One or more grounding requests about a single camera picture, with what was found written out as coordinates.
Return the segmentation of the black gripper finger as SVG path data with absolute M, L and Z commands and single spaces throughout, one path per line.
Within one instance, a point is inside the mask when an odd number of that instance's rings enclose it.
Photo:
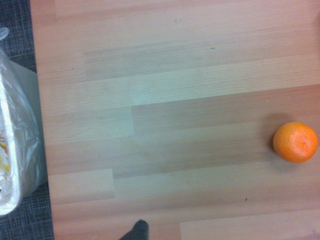
M 149 225 L 145 220 L 138 220 L 133 228 L 127 232 L 120 240 L 148 240 Z

